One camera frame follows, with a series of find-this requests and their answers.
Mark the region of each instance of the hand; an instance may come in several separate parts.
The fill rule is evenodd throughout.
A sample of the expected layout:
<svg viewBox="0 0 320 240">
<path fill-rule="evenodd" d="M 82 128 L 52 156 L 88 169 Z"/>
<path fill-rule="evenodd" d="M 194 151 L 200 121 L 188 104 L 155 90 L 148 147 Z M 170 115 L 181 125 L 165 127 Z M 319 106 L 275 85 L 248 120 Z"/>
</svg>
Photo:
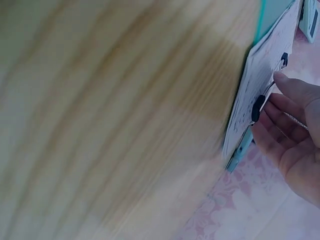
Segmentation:
<svg viewBox="0 0 320 240">
<path fill-rule="evenodd" d="M 271 94 L 251 128 L 254 141 L 290 188 L 320 208 L 320 86 L 280 72 L 273 78 L 283 95 Z"/>
</svg>

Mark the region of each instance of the black clip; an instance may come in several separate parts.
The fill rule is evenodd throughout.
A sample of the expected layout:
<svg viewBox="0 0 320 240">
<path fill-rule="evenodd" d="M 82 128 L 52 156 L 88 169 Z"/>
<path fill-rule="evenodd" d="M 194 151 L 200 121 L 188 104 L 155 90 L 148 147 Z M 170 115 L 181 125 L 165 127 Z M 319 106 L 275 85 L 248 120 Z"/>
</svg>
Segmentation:
<svg viewBox="0 0 320 240">
<path fill-rule="evenodd" d="M 281 61 L 283 60 L 283 66 L 282 68 L 285 68 L 286 66 L 288 66 L 288 53 L 284 52 L 282 54 L 282 57 L 281 57 Z"/>
<path fill-rule="evenodd" d="M 253 104 L 252 113 L 251 113 L 251 119 L 255 123 L 258 122 L 258 120 L 259 120 L 260 109 L 263 106 L 265 100 L 266 100 L 266 96 L 265 95 L 260 95 L 257 98 L 257 100 L 255 101 L 255 103 Z"/>
</svg>

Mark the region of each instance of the light wood panel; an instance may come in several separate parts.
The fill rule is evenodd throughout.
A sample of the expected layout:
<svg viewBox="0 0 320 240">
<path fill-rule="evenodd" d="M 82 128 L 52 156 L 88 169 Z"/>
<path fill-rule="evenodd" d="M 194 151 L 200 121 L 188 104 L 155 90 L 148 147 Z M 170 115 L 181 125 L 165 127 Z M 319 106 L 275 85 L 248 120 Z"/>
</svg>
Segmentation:
<svg viewBox="0 0 320 240">
<path fill-rule="evenodd" d="M 227 159 L 258 0 L 0 1 L 0 239 L 168 240 Z"/>
</svg>

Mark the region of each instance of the teal object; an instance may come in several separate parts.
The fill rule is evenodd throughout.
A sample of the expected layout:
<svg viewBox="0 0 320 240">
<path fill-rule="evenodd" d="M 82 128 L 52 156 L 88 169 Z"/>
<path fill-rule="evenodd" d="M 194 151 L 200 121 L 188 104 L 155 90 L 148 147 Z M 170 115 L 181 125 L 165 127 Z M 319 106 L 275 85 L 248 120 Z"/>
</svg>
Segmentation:
<svg viewBox="0 0 320 240">
<path fill-rule="evenodd" d="M 292 2 L 293 0 L 261 0 L 260 16 L 253 45 L 256 45 L 263 38 Z"/>
<path fill-rule="evenodd" d="M 252 132 L 250 128 L 248 127 L 245 131 L 245 134 L 243 135 L 243 138 L 238 146 L 238 148 L 234 151 L 231 161 L 229 162 L 228 166 L 226 167 L 226 170 L 230 173 L 232 173 L 237 165 L 240 163 L 241 159 L 244 158 L 244 156 L 247 153 L 247 150 L 250 146 L 250 143 L 254 139 Z"/>
<path fill-rule="evenodd" d="M 258 19 L 257 30 L 253 40 L 253 45 L 257 44 L 261 38 L 270 30 L 276 20 L 284 13 L 294 0 L 261 0 L 261 10 Z M 226 170 L 232 173 L 240 161 L 244 158 L 253 140 L 253 135 L 248 127 L 243 138 L 234 151 L 231 160 L 226 166 Z"/>
</svg>

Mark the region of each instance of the fingernail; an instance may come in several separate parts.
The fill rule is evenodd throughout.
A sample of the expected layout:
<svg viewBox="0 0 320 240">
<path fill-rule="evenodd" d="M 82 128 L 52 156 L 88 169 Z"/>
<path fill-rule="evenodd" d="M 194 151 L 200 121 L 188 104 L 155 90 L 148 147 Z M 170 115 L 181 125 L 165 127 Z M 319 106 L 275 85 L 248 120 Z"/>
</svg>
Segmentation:
<svg viewBox="0 0 320 240">
<path fill-rule="evenodd" d="M 280 71 L 275 71 L 273 74 L 273 79 L 275 81 L 286 81 L 288 77 Z"/>
</svg>

